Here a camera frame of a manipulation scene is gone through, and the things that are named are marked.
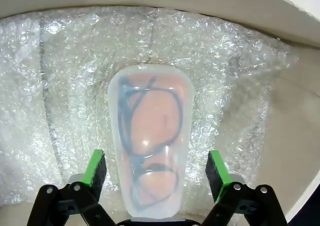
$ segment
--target silver bolt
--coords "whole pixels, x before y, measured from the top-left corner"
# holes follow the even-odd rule
[[[52,191],[53,191],[52,187],[49,187],[46,192],[47,192],[48,194],[50,194],[50,193],[52,193]]]
[[[75,185],[75,186],[74,186],[74,190],[75,190],[75,191],[79,191],[79,190],[80,190],[80,185],[79,185],[79,184]]]
[[[262,193],[268,192],[267,188],[265,188],[265,187],[260,188],[260,191],[261,191]]]
[[[235,185],[234,185],[234,189],[235,189],[235,190],[240,190],[240,189],[241,189],[241,186],[240,186],[239,184],[235,184]]]

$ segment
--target green pad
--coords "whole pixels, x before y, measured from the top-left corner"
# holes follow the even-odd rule
[[[219,151],[213,150],[209,152],[205,173],[209,180],[213,199],[217,203],[220,200],[223,189],[233,182]]]
[[[107,166],[105,153],[100,149],[95,149],[81,182],[90,188],[91,193],[95,196],[97,201],[100,198],[100,193],[106,178],[106,174]]]

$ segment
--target plastic case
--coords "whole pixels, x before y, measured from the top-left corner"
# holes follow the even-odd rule
[[[108,103],[121,192],[134,217],[180,209],[194,88],[178,69],[137,65],[118,72]]]

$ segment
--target bubble wrap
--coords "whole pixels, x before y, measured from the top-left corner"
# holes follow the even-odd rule
[[[195,89],[183,213],[213,206],[208,151],[254,185],[269,84],[296,58],[284,43],[235,23],[142,7],[29,13],[0,21],[0,205],[33,201],[41,185],[64,186],[96,148],[108,173],[101,204],[125,211],[108,109],[122,68],[158,63],[185,72]]]

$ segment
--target translucent plastic container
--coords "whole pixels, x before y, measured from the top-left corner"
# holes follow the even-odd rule
[[[134,217],[165,218],[181,206],[194,88],[178,69],[137,65],[108,88],[123,200]]]

